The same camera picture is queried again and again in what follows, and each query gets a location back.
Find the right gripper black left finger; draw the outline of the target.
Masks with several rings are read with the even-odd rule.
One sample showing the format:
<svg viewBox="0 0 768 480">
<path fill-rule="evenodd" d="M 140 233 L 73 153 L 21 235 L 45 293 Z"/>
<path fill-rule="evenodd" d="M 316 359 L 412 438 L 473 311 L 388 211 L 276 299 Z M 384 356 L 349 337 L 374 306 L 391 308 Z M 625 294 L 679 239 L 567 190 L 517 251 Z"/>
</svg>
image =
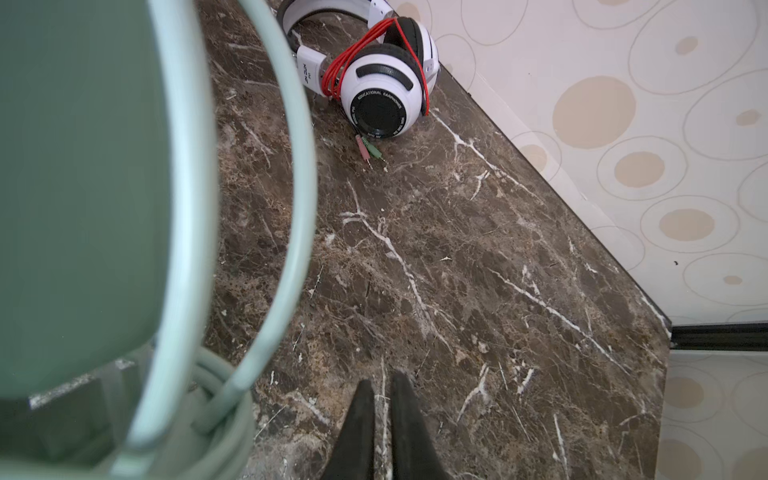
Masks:
<svg viewBox="0 0 768 480">
<path fill-rule="evenodd" d="M 321 478 L 374 477 L 375 395 L 370 380 L 361 380 Z"/>
</svg>

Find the white black headphones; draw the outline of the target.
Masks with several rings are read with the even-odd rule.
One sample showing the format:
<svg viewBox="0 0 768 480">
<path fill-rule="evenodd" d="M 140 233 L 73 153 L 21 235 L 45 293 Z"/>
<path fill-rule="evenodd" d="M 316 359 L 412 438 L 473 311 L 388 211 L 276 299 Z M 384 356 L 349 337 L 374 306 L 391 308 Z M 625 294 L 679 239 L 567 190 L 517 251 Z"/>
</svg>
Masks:
<svg viewBox="0 0 768 480">
<path fill-rule="evenodd" d="M 362 20 L 366 34 L 335 59 L 304 46 L 300 22 L 321 13 Z M 397 16 L 385 1 L 284 1 L 277 20 L 308 90 L 338 101 L 362 134 L 392 138 L 429 114 L 440 72 L 435 40 L 420 21 Z"/>
</svg>

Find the green headphones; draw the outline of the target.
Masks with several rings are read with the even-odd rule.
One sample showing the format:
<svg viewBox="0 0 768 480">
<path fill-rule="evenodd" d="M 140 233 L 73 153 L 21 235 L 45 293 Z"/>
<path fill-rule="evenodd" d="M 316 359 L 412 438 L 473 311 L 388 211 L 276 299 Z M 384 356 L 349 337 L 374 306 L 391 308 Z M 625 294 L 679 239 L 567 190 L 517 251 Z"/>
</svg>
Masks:
<svg viewBox="0 0 768 480">
<path fill-rule="evenodd" d="M 190 1 L 1 5 L 1 474 L 189 479 L 216 128 Z"/>
</svg>

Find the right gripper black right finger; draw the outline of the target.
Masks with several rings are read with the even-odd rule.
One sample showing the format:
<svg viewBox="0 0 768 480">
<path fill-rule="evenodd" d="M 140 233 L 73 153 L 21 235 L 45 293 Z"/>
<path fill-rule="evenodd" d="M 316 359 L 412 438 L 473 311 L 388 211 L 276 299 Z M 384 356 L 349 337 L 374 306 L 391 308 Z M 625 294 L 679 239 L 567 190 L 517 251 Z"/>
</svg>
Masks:
<svg viewBox="0 0 768 480">
<path fill-rule="evenodd" d="M 391 431 L 394 479 L 448 479 L 426 428 L 417 397 L 405 373 L 391 378 Z"/>
</svg>

